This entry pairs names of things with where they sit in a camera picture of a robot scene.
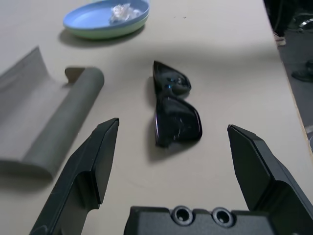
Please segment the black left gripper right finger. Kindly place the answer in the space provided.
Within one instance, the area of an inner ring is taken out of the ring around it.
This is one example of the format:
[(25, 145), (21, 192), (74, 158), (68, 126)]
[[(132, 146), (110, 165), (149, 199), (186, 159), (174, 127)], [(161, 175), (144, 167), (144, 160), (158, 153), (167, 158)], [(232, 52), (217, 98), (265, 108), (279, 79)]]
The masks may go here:
[(235, 125), (227, 132), (248, 209), (264, 212), (278, 235), (311, 235), (313, 206), (289, 170), (256, 134)]

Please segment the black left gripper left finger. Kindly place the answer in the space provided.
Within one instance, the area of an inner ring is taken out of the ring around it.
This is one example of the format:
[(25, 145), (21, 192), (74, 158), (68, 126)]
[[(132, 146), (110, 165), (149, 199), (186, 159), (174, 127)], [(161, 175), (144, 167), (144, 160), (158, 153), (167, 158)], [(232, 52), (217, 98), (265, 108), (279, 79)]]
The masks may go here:
[(81, 234), (88, 213), (103, 203), (118, 127), (118, 118), (99, 124), (70, 156), (30, 234)]

